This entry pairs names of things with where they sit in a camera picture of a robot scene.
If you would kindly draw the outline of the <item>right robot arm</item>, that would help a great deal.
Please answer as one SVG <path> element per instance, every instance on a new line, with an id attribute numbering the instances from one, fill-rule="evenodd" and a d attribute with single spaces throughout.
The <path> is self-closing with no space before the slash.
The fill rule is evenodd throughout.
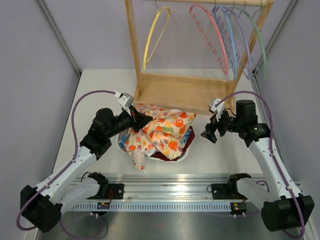
<path id="1" fill-rule="evenodd" d="M 291 228 L 304 228 L 315 207 L 310 195 L 303 195 L 276 158 L 271 130 L 265 123 L 258 122 L 256 105 L 252 100 L 238 100 L 236 114 L 230 116 L 225 103 L 215 98 L 209 104 L 213 114 L 201 136 L 212 143 L 217 142 L 225 133 L 236 133 L 257 160 L 268 190 L 262 189 L 247 173 L 237 173 L 227 181 L 227 193 L 232 198 L 246 198 L 259 210 L 266 228 L 271 231 L 285 231 Z"/>

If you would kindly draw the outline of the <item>red polka dot skirt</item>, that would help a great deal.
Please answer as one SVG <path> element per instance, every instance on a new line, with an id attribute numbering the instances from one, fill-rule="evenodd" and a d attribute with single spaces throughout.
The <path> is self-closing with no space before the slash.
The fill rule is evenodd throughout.
<path id="1" fill-rule="evenodd" d="M 166 162 L 166 163 L 178 163 L 178 162 L 182 162 L 188 155 L 189 153 L 189 148 L 191 143 L 193 142 L 193 140 L 188 140 L 186 147 L 184 147 L 182 149 L 182 154 L 179 157 L 176 157 L 174 159 L 169 159 L 167 158 L 165 155 L 163 155 L 161 152 L 157 151 L 155 152 L 153 155 L 147 157 L 149 160 L 155 160 L 155 161 L 160 161 L 160 162 Z"/>

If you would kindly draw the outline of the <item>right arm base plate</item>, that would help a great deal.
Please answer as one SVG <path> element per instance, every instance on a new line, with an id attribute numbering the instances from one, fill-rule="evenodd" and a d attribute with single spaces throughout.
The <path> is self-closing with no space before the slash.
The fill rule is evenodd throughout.
<path id="1" fill-rule="evenodd" d="M 250 199 L 248 193 L 240 193 L 237 183 L 212 183 L 206 187 L 206 191 L 214 200 L 244 200 Z"/>

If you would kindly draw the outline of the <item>yellow hanger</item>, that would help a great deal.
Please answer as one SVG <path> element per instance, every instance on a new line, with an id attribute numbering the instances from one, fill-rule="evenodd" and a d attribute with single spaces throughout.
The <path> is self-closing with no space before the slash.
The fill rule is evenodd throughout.
<path id="1" fill-rule="evenodd" d="M 157 1 L 155 0 L 154 2 L 156 6 L 156 14 L 150 25 L 145 43 L 142 61 L 143 71 L 147 69 L 147 66 L 150 63 L 172 16 L 172 11 L 169 6 L 159 7 Z"/>

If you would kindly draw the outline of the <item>pink hanger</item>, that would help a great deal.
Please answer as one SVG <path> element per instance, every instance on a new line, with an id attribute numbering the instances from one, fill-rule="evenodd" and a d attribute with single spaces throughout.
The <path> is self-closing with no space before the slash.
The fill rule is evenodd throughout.
<path id="1" fill-rule="evenodd" d="M 205 30 L 200 19 L 197 17 L 195 10 L 202 10 L 205 16 L 209 19 L 209 26 L 212 28 L 211 32 Z M 192 4 L 189 8 L 189 13 L 199 32 L 204 38 L 206 45 L 210 48 L 211 53 L 213 54 L 215 60 L 218 62 L 220 69 L 227 76 L 229 73 L 227 51 L 222 35 L 218 28 L 218 24 L 216 23 L 213 14 L 210 13 L 205 6 L 199 3 Z"/>

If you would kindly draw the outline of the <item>light blue hanger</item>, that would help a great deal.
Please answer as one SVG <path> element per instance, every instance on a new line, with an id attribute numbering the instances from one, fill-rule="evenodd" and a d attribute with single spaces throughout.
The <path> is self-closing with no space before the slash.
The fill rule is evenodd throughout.
<path id="1" fill-rule="evenodd" d="M 214 20 L 218 26 L 219 32 L 222 36 L 222 40 L 225 46 L 227 57 L 233 71 L 233 76 L 238 76 L 238 63 L 237 63 L 237 51 L 233 34 L 233 28 L 230 22 L 230 13 L 222 5 L 215 5 L 211 10 Z"/>

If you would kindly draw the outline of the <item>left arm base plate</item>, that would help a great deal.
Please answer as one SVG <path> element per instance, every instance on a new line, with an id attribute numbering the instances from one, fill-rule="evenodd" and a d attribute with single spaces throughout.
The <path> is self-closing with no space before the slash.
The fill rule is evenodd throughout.
<path id="1" fill-rule="evenodd" d="M 99 196 L 100 199 L 122 200 L 124 197 L 125 185 L 123 183 L 109 183 L 105 191 Z"/>

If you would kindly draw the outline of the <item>lilac hanger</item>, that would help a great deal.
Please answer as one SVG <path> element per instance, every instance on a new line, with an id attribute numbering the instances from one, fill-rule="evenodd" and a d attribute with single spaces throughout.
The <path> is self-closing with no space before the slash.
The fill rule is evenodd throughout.
<path id="1" fill-rule="evenodd" d="M 229 43 L 232 44 L 233 47 L 233 53 L 234 53 L 234 57 L 233 57 L 233 67 L 237 67 L 237 77 L 240 77 L 242 74 L 240 73 L 240 70 L 243 70 L 243 74 L 246 76 L 246 78 L 248 80 L 251 79 L 252 77 L 252 64 L 251 64 L 251 52 L 250 52 L 250 47 L 249 47 L 249 43 L 248 43 L 248 38 L 245 34 L 244 31 L 244 27 L 242 24 L 242 21 L 240 20 L 240 18 L 238 17 L 238 15 L 235 13 L 235 11 L 227 6 L 221 6 L 220 7 L 223 10 L 223 13 L 225 15 L 225 19 L 226 22 L 228 24 L 228 33 L 229 33 L 229 38 L 230 40 L 228 41 Z M 236 28 L 233 27 L 233 25 L 231 24 L 231 16 L 233 16 L 235 18 L 235 20 L 238 23 L 239 29 L 241 31 L 241 35 L 239 35 L 236 31 Z M 240 40 L 240 42 L 242 43 L 242 45 L 244 46 L 245 52 L 243 57 L 247 57 L 247 62 L 245 62 L 245 60 L 240 60 L 240 54 L 238 52 L 236 52 L 236 44 L 234 41 L 234 34 L 236 34 Z"/>

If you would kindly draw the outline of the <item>blue floral skirt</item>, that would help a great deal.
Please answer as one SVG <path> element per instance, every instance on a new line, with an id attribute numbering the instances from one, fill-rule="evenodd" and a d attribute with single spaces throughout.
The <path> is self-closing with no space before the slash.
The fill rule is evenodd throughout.
<path id="1" fill-rule="evenodd" d="M 183 147 L 186 147 L 188 140 L 190 140 L 192 142 L 194 137 L 195 137 L 195 133 L 194 133 L 193 129 L 190 127 L 188 129 L 186 135 L 184 136 L 183 140 L 181 140 L 181 145 Z M 119 134 L 117 142 L 118 142 L 119 148 L 123 151 L 126 149 L 125 143 L 128 140 L 128 138 L 129 138 L 128 133 L 120 133 Z"/>

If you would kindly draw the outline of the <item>mint green hanger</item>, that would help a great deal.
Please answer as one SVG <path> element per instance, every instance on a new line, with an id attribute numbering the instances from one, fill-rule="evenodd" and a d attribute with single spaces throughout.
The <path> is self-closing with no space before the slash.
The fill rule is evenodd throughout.
<path id="1" fill-rule="evenodd" d="M 259 45 L 260 45 L 260 49 L 261 49 L 261 54 L 262 54 L 262 63 L 263 63 L 263 79 L 267 78 L 267 70 L 268 70 L 268 62 L 267 62 L 267 55 L 266 55 L 266 49 L 265 49 L 265 44 L 264 44 L 264 40 L 261 34 L 261 31 L 259 30 L 259 27 L 257 25 L 257 23 L 254 20 L 254 16 L 250 15 L 246 10 L 245 7 L 244 8 L 239 8 L 236 7 L 237 10 L 240 11 L 241 13 L 244 13 L 246 15 L 246 17 L 250 20 L 252 26 L 253 26 L 253 32 L 254 32 L 254 36 L 253 38 L 257 38 L 257 40 L 259 41 Z"/>

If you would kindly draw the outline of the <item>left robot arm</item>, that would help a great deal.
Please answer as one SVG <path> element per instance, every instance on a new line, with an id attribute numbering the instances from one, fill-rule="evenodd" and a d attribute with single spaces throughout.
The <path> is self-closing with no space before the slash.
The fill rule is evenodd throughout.
<path id="1" fill-rule="evenodd" d="M 28 230 L 20 224 L 20 218 L 24 217 L 33 229 L 47 233 L 76 204 L 94 196 L 98 199 L 106 197 L 109 181 L 99 172 L 93 172 L 88 180 L 76 185 L 73 182 L 107 152 L 112 145 L 112 137 L 129 128 L 138 132 L 152 119 L 133 106 L 120 115 L 114 115 L 109 108 L 98 110 L 73 157 L 35 187 L 26 185 L 21 190 L 17 227 Z"/>

